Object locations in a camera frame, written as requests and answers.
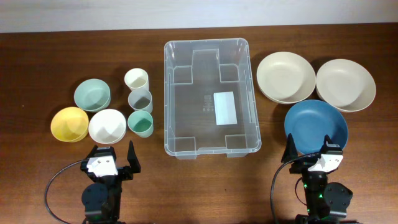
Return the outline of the blue plate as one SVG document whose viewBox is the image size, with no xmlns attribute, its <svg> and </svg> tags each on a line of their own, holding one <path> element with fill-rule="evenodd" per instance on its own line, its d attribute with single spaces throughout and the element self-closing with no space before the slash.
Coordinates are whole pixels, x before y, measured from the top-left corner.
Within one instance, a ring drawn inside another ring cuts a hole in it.
<svg viewBox="0 0 398 224">
<path fill-rule="evenodd" d="M 302 154 L 318 152 L 325 136 L 343 149 L 349 136 L 343 115 L 320 100 L 305 100 L 293 105 L 285 116 L 284 131 L 292 135 L 297 151 Z"/>
</svg>

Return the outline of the green cup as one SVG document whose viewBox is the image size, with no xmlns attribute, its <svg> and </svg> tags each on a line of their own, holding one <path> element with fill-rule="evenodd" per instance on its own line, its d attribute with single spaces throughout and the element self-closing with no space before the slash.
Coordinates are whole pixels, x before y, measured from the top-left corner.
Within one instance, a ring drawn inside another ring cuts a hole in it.
<svg viewBox="0 0 398 224">
<path fill-rule="evenodd" d="M 154 120 L 150 113 L 139 110 L 131 113 L 127 119 L 131 131 L 141 138 L 148 138 L 154 132 Z"/>
</svg>

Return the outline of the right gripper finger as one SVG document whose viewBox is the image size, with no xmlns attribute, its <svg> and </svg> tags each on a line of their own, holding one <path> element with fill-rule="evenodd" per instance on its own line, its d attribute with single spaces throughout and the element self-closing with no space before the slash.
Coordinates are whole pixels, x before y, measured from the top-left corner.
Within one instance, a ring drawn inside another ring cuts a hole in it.
<svg viewBox="0 0 398 224">
<path fill-rule="evenodd" d="M 333 144 L 329 135 L 325 135 L 323 146 L 320 149 L 320 154 L 342 155 L 343 150 L 338 144 Z"/>
<path fill-rule="evenodd" d="M 286 144 L 285 151 L 283 153 L 281 162 L 286 163 L 286 162 L 291 161 L 296 158 L 298 158 L 298 152 L 295 147 L 295 142 L 294 142 L 293 136 L 290 133 L 287 136 L 287 144 Z"/>
</svg>

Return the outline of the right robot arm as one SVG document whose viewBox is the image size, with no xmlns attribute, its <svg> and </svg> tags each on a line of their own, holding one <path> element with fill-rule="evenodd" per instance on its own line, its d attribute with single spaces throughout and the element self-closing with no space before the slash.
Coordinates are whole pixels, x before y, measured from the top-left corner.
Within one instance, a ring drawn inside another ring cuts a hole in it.
<svg viewBox="0 0 398 224">
<path fill-rule="evenodd" d="M 353 192 L 338 182 L 329 182 L 328 174 L 336 171 L 343 160 L 343 150 L 325 135 L 316 152 L 298 155 L 291 134 L 281 162 L 290 164 L 291 174 L 300 174 L 305 192 L 306 215 L 297 215 L 295 223 L 339 223 L 346 218 Z"/>
</svg>

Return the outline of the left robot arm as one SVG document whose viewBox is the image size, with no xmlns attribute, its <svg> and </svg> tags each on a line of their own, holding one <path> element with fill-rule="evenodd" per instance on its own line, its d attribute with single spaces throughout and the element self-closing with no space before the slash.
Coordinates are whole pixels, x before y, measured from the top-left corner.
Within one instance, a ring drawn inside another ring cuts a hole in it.
<svg viewBox="0 0 398 224">
<path fill-rule="evenodd" d="M 132 180 L 141 171 L 133 142 L 129 142 L 128 166 L 116 165 L 114 147 L 94 146 L 80 165 L 93 183 L 82 193 L 85 221 L 88 223 L 119 223 L 122 182 Z"/>
</svg>

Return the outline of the beige plate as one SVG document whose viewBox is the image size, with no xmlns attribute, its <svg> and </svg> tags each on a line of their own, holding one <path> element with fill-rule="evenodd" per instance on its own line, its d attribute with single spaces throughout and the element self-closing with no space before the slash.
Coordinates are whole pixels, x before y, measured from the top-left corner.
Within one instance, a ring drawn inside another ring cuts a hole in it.
<svg viewBox="0 0 398 224">
<path fill-rule="evenodd" d="M 352 60 L 334 59 L 318 69 L 316 91 L 337 110 L 352 113 L 372 104 L 376 83 L 362 65 Z"/>
<path fill-rule="evenodd" d="M 275 52 L 261 60 L 256 72 L 260 91 L 271 101 L 294 104 L 308 98 L 316 87 L 309 61 L 292 52 Z"/>
</svg>

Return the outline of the cream cup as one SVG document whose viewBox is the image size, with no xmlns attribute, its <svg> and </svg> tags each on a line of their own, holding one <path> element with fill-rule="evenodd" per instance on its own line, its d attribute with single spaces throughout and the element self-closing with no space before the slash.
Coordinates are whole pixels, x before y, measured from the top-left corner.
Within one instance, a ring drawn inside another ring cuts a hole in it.
<svg viewBox="0 0 398 224">
<path fill-rule="evenodd" d="M 130 69 L 124 76 L 124 82 L 131 91 L 140 88 L 149 90 L 148 73 L 141 68 Z"/>
</svg>

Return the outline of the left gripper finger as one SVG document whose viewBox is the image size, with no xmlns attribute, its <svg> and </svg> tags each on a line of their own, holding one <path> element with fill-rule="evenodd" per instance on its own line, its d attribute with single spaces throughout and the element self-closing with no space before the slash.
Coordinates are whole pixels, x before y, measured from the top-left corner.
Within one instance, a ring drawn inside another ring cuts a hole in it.
<svg viewBox="0 0 398 224">
<path fill-rule="evenodd" d="M 129 142 L 129 148 L 128 148 L 128 152 L 127 152 L 127 161 L 129 162 L 132 173 L 140 173 L 141 172 L 141 165 L 136 156 L 136 153 L 134 150 L 134 145 L 133 145 L 132 141 Z"/>
<path fill-rule="evenodd" d="M 112 156 L 113 160 L 115 161 L 116 160 L 116 153 L 114 151 L 114 147 L 112 147 L 112 146 L 99 147 L 97 145 L 94 145 L 93 149 L 88 154 L 88 158 L 103 157 L 103 156 Z"/>
</svg>

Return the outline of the clear plastic storage bin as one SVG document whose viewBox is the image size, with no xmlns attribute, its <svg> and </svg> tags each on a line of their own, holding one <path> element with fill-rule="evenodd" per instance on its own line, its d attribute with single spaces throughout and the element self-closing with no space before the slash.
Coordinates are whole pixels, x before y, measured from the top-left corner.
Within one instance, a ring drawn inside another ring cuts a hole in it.
<svg viewBox="0 0 398 224">
<path fill-rule="evenodd" d="M 214 93 L 234 93 L 237 124 L 216 124 Z M 260 150 L 249 44 L 243 38 L 171 40 L 164 46 L 164 144 L 168 155 L 244 157 Z"/>
</svg>

